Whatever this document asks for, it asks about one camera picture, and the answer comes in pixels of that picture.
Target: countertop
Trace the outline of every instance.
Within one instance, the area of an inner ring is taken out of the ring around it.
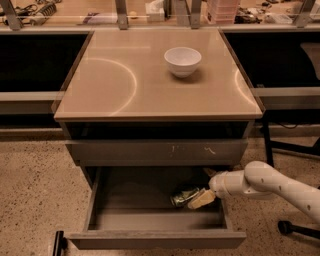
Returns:
[[[164,53],[202,54],[179,79]],[[96,30],[55,113],[57,121],[252,120],[262,111],[218,29]]]

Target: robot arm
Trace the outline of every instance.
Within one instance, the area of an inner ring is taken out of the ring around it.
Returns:
[[[293,180],[263,162],[250,162],[243,171],[217,173],[209,187],[219,198],[242,195],[270,199],[276,194],[320,224],[320,190]]]

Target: open drawer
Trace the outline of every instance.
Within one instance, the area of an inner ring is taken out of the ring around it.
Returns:
[[[79,249],[235,248],[224,201],[197,210],[176,208],[170,196],[181,185],[205,187],[199,167],[98,168],[85,228],[67,236]]]

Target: terrazzo floor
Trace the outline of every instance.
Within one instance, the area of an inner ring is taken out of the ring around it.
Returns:
[[[316,138],[288,138],[312,145]],[[261,138],[250,138],[239,166],[265,160]],[[320,158],[275,151],[275,167],[283,174],[312,186],[320,185]],[[0,135],[0,255],[52,255],[56,230],[80,232],[91,190],[75,166],[63,139],[52,136]],[[70,241],[64,255],[186,256],[186,255],[320,255],[320,240],[300,234],[281,235],[279,220],[320,230],[310,218],[284,199],[226,200],[233,229],[246,240],[233,250],[78,250]]]

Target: drawer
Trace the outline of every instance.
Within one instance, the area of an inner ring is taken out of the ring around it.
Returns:
[[[176,208],[183,186],[206,187],[199,167],[103,167],[96,171],[84,231],[66,234],[79,249],[235,248],[225,202],[197,210]]]
[[[70,140],[67,147],[80,166],[233,166],[247,139]]]

